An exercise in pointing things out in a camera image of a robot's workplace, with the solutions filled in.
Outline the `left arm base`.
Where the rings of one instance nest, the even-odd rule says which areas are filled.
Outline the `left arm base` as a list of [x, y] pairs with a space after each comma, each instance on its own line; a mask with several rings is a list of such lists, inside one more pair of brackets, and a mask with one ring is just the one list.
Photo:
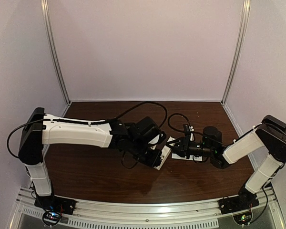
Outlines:
[[72, 215], [75, 210], [76, 201], [69, 198], [53, 197], [39, 197], [35, 198], [34, 206], [41, 208], [42, 222], [48, 226], [56, 226], [63, 215]]

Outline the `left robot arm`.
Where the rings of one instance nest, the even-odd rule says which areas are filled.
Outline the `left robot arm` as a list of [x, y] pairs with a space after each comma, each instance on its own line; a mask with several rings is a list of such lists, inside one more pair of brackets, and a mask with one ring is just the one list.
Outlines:
[[34, 184], [37, 203], [45, 209], [54, 210], [62, 204], [53, 191], [53, 186], [44, 162], [43, 146], [73, 144], [117, 149], [130, 153], [137, 163], [148, 167], [161, 167], [165, 157], [157, 145], [166, 139], [166, 134], [150, 117], [137, 123], [112, 120], [88, 121], [57, 117], [46, 114], [37, 107], [27, 123], [11, 133], [22, 130], [18, 154]]

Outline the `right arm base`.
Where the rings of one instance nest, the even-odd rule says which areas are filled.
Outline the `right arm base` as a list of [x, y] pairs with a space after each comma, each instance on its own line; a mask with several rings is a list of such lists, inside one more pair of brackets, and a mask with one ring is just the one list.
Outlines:
[[218, 200], [221, 214], [231, 213], [234, 222], [240, 226], [247, 226], [253, 220], [252, 208], [259, 206], [257, 197], [247, 200], [244, 196], [223, 197]]

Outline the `white remote control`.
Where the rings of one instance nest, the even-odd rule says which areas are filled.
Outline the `white remote control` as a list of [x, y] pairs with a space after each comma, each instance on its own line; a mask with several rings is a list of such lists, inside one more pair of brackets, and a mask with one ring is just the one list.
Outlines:
[[154, 166], [154, 169], [156, 170], [160, 170], [164, 163], [166, 162], [167, 158], [169, 157], [170, 153], [171, 153], [171, 148], [168, 147], [167, 145], [165, 145], [162, 150], [161, 150], [161, 156], [160, 156], [160, 165], [158, 166]]

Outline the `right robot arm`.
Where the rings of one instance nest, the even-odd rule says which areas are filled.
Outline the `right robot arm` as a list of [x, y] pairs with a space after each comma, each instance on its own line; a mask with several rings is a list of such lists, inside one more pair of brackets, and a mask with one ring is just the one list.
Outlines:
[[286, 163], [286, 124], [279, 119], [267, 115], [261, 123], [229, 145], [222, 143], [222, 133], [214, 126], [207, 126], [199, 134], [201, 142], [195, 142], [197, 133], [189, 125], [184, 125], [184, 136], [166, 143], [172, 153], [189, 159], [190, 156], [206, 157], [219, 169], [229, 167], [248, 154], [265, 147], [268, 155], [238, 192], [238, 206], [249, 207], [256, 193]]

